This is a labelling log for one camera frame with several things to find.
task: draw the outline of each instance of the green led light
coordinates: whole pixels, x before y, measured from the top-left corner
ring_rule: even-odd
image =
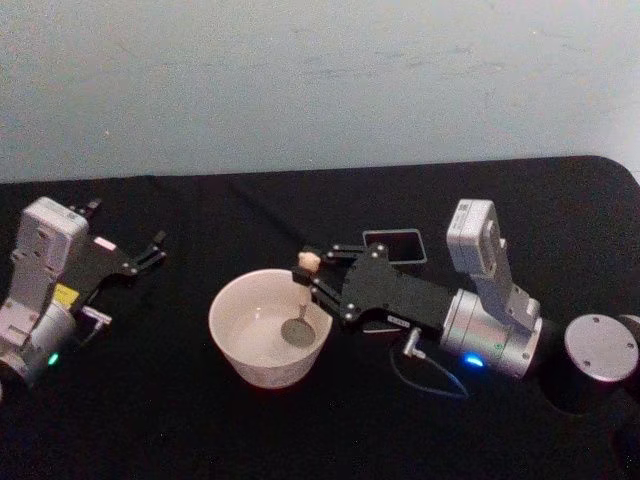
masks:
[[[60,355],[58,355],[57,353],[54,353],[49,357],[49,361],[47,363],[49,364],[49,366],[55,365],[56,362],[58,361],[58,358],[60,358]]]

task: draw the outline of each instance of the metal spoon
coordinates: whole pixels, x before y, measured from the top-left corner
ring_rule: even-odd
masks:
[[[304,319],[307,313],[307,304],[300,305],[300,315],[296,318],[285,320],[280,327],[280,334],[285,342],[298,348],[307,348],[313,344],[316,339],[316,332]]]

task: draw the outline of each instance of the white wall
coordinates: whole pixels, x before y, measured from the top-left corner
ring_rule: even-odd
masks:
[[[639,5],[3,0],[0,181],[586,153],[640,172]]]

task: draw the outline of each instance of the black cloth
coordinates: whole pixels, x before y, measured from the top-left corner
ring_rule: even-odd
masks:
[[[623,478],[610,436],[636,412],[624,391],[569,417],[518,383],[424,348],[471,398],[401,383],[388,338],[337,325],[311,372],[282,391],[249,386],[213,345],[208,309],[233,278],[289,268],[305,243],[361,243],[418,228],[418,274],[472,288],[445,233],[460,198],[492,199],[514,280],[566,325],[640,313],[640,188],[599,157],[0,186],[0,285],[20,211],[38,196],[104,200],[91,232],[133,254],[159,229],[165,265],[95,302],[106,335],[61,357],[0,408],[0,478]]]

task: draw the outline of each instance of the white bowl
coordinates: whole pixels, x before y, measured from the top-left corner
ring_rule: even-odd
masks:
[[[236,278],[218,293],[209,310],[215,344],[238,374],[261,388],[283,388],[303,378],[329,335],[333,319],[309,303],[305,320],[314,342],[300,348],[287,343],[282,324],[300,314],[308,289],[296,284],[288,270],[257,270]]]

